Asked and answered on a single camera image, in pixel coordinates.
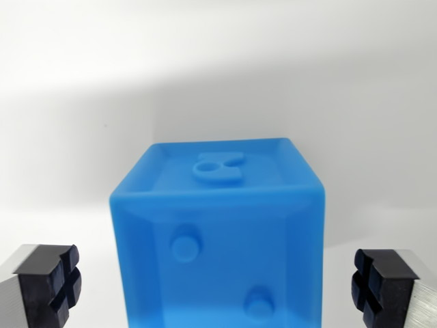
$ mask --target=translucent blue cube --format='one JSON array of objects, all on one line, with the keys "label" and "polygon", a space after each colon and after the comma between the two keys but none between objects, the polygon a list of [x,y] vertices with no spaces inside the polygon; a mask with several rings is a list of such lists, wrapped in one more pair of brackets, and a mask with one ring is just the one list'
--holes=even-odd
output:
[{"label": "translucent blue cube", "polygon": [[320,328],[324,189],[290,140],[155,144],[111,211],[130,328]]}]

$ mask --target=black rubber pad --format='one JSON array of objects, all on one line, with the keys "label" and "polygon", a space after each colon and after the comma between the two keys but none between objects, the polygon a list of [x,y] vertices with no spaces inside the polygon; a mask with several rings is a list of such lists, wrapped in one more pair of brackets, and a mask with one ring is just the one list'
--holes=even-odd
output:
[{"label": "black rubber pad", "polygon": [[419,277],[392,249],[359,249],[352,298],[368,328],[403,328]]},{"label": "black rubber pad", "polygon": [[39,245],[14,272],[29,328],[62,328],[81,293],[76,246]]}]

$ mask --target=white backdrop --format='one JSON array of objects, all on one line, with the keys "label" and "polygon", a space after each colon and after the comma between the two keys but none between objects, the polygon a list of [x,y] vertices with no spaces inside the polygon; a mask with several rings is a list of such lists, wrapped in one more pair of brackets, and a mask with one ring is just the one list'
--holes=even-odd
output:
[{"label": "white backdrop", "polygon": [[75,243],[67,326],[127,327],[108,197],[156,141],[289,137],[326,187],[324,327],[357,248],[437,272],[437,4],[5,1],[0,262]]}]

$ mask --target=blue plastic block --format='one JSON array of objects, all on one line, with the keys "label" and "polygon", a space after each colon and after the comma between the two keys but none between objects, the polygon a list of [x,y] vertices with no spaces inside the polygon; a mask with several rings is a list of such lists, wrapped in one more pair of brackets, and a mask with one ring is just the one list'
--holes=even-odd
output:
[{"label": "blue plastic block", "polygon": [[111,210],[130,328],[320,328],[324,190],[288,139],[155,144]]}]

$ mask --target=white wall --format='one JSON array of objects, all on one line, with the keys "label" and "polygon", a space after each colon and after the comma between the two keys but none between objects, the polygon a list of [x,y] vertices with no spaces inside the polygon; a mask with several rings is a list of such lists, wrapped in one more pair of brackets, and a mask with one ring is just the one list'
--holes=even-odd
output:
[{"label": "white wall", "polygon": [[0,261],[76,243],[69,327],[125,325],[107,198],[155,141],[292,139],[326,187],[326,327],[362,324],[358,247],[437,272],[436,3],[0,3]]}]

